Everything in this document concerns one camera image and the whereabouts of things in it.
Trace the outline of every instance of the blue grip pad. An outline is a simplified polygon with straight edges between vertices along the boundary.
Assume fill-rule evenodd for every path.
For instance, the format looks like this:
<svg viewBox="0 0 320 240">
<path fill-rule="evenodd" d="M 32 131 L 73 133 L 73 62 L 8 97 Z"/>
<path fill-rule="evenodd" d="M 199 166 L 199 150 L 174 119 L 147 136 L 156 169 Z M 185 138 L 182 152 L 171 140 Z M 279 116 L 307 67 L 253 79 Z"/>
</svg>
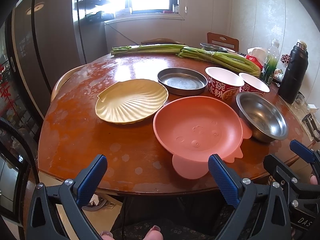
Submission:
<svg viewBox="0 0 320 240">
<path fill-rule="evenodd" d="M 296 155 L 302 158 L 306 163 L 315 162 L 313 152 L 297 140 L 293 140 L 290 142 L 290 150 L 292 150 Z"/>
<path fill-rule="evenodd" d="M 84 171 L 88 172 L 88 175 L 77 189 L 76 203 L 78 207 L 83 207 L 89 203 L 103 175 L 106 173 L 107 166 L 107 158 L 102 155 L 90 171 L 87 170 L 88 168 L 84 169 Z"/>
<path fill-rule="evenodd" d="M 214 155 L 209 157 L 208 167 L 226 202 L 237 208 L 240 202 L 238 187 Z"/>
</svg>

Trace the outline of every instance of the black water bottle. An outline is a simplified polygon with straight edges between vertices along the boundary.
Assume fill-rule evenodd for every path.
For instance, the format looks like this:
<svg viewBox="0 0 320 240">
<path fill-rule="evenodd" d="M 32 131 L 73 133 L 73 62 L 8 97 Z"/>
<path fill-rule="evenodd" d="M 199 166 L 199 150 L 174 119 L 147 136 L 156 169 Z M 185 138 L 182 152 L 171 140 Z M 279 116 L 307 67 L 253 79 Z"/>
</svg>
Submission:
<svg viewBox="0 0 320 240">
<path fill-rule="evenodd" d="M 292 104 L 297 97 L 307 67 L 307 45 L 298 40 L 297 45 L 293 46 L 291 50 L 289 63 L 278 90 L 279 96 L 289 104 Z"/>
</svg>

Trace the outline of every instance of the red package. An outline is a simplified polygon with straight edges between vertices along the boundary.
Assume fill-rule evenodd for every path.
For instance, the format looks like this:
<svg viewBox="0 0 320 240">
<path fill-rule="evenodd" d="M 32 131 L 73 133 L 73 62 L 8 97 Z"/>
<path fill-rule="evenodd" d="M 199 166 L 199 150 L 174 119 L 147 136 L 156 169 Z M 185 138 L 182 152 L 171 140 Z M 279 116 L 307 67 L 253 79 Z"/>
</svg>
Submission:
<svg viewBox="0 0 320 240">
<path fill-rule="evenodd" d="M 261 65 L 261 63 L 257 60 L 256 57 L 250 56 L 250 55 L 246 55 L 245 58 L 250 60 L 250 61 L 252 61 L 253 63 L 255 63 L 260 68 L 260 70 L 262 70 L 263 65 Z"/>
</svg>

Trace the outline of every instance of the window sill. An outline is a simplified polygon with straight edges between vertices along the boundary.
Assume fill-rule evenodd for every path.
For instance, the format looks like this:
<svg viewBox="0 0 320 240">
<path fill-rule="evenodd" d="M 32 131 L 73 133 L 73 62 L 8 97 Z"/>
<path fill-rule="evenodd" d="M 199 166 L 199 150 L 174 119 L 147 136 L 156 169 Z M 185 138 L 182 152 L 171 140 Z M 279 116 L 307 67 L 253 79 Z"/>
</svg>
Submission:
<svg viewBox="0 0 320 240">
<path fill-rule="evenodd" d="M 108 24 L 117 23 L 117 22 L 126 22 L 126 21 L 143 20 L 143 19 L 184 20 L 180 14 L 176 14 L 176 13 L 141 13 L 141 14 L 119 16 L 112 20 L 105 21 L 104 24 L 108 25 Z"/>
</svg>

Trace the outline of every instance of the wooden table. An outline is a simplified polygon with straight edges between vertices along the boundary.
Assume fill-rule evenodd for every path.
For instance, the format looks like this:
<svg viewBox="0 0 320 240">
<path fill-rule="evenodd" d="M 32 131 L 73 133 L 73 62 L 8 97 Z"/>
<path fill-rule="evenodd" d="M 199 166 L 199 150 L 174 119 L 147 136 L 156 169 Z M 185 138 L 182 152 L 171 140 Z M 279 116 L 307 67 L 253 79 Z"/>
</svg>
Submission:
<svg viewBox="0 0 320 240">
<path fill-rule="evenodd" d="M 97 95 L 117 81 L 134 78 L 157 81 L 157 73 L 169 67 L 190 68 L 205 74 L 208 66 L 212 64 L 175 55 L 106 55 L 85 65 L 62 86 L 49 107 L 39 142 L 39 169 L 58 179 L 74 178 L 97 154 L 103 154 L 108 159 L 108 170 L 99 185 L 100 192 L 186 194 L 216 188 L 209 173 L 200 179 L 187 180 L 174 171 L 172 155 L 153 133 L 153 116 L 135 124 L 115 125 L 100 120 L 95 114 Z M 244 140 L 241 145 L 244 157 L 228 164 L 241 177 L 266 177 L 262 162 L 270 153 L 287 164 L 293 163 L 298 158 L 289 149 L 293 139 L 307 146 L 311 144 L 276 91 L 272 86 L 266 99 L 284 115 L 289 126 L 288 138 L 270 144 Z M 208 90 L 202 95 L 211 96 Z M 169 94 L 167 103 L 180 97 Z"/>
</svg>

